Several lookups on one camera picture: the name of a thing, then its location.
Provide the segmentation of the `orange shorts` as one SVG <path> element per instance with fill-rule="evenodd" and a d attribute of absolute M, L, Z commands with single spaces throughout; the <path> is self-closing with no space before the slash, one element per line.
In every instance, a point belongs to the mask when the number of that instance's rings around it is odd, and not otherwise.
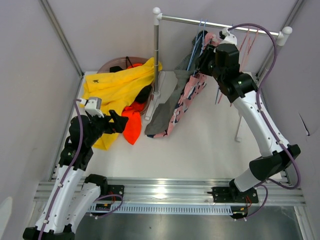
<path fill-rule="evenodd" d="M 141 103 L 136 100 L 142 89 L 143 87 L 141 86 L 132 103 L 126 106 L 121 114 L 122 117 L 128 117 L 128 121 L 122 134 L 125 140 L 131 145 L 134 145 L 138 140 L 142 128 L 140 114 L 140 112 L 142 111 L 142 107 Z"/>

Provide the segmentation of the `pink wire hanger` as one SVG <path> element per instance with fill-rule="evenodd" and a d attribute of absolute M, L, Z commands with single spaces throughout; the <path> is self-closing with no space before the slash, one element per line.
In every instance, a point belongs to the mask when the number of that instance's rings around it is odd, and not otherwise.
<path fill-rule="evenodd" d="M 251 38 L 248 39 L 247 51 L 246 51 L 246 54 L 245 54 L 244 59 L 243 59 L 243 67 L 245 67 L 248 64 L 251 50 L 252 50 L 252 48 L 254 46 L 254 43 L 256 41 L 256 38 L 258 36 L 258 29 L 256 29 L 256 30 L 257 30 L 257 32 L 255 33 L 255 36 L 254 36 L 253 40 L 251 40 Z"/>
<path fill-rule="evenodd" d="M 245 37 L 240 45 L 239 51 L 242 53 L 242 58 L 240 62 L 240 71 L 242 72 L 245 68 L 247 58 L 249 56 L 249 48 L 251 45 L 251 37 L 249 36 L 249 30 L 246 32 Z"/>

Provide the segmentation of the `yellow shorts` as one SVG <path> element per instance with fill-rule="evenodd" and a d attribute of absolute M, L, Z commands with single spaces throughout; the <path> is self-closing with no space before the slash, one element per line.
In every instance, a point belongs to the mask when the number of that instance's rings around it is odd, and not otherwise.
<path fill-rule="evenodd" d="M 154 81 L 154 58 L 151 57 L 142 66 L 118 72 L 96 73 L 87 75 L 83 84 L 84 99 L 98 97 L 102 100 L 101 111 L 109 115 L 115 110 L 122 116 L 125 107 L 129 106 L 140 87 L 148 86 Z"/>

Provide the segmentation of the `black shorts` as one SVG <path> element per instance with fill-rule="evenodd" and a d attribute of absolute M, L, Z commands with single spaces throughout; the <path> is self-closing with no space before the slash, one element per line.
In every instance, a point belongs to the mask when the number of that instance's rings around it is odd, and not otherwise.
<path fill-rule="evenodd" d="M 134 63 L 132 64 L 130 58 L 128 56 L 125 57 L 125 69 L 131 69 L 131 68 L 135 68 L 135 67 L 140 67 L 142 66 L 143 64 L 138 62 L 138 63 Z M 115 65 L 115 66 L 111 66 L 109 68 L 109 72 L 111 73 L 116 73 L 116 72 L 119 72 L 119 71 L 122 71 L 124 70 L 124 68 L 121 68 L 119 65 Z M 135 98 L 135 102 L 139 103 L 139 104 L 143 104 L 145 103 L 148 98 L 149 98 L 149 95 L 150 95 L 150 92 L 152 90 L 152 85 L 147 85 L 145 86 L 139 93 L 138 95 L 136 96 Z"/>

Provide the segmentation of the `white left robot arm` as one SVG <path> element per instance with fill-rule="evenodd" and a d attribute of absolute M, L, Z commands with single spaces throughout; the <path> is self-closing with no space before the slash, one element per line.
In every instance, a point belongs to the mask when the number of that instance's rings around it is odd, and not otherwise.
<path fill-rule="evenodd" d="M 27 227 L 22 235 L 25 240 L 73 240 L 77 228 L 95 200 L 108 196 L 105 176 L 90 174 L 85 178 L 81 191 L 74 196 L 89 161 L 93 145 L 104 134 L 122 133 L 128 117 L 110 110 L 102 117 L 78 113 L 70 121 L 69 136 L 56 169 L 57 178 L 48 202 L 35 226 Z"/>

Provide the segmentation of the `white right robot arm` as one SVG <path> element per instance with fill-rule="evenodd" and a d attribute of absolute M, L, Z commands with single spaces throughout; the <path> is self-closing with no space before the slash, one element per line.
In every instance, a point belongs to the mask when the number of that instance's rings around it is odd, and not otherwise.
<path fill-rule="evenodd" d="M 208 44 L 196 62 L 198 70 L 216 80 L 222 94 L 244 118 L 261 154 L 250 161 L 244 173 L 229 182 L 222 197 L 218 197 L 218 191 L 211 191 L 217 202 L 244 203 L 256 186 L 294 165 L 301 153 L 298 145 L 290 144 L 280 133 L 263 108 L 255 81 L 250 74 L 240 71 L 239 55 L 235 44 Z"/>

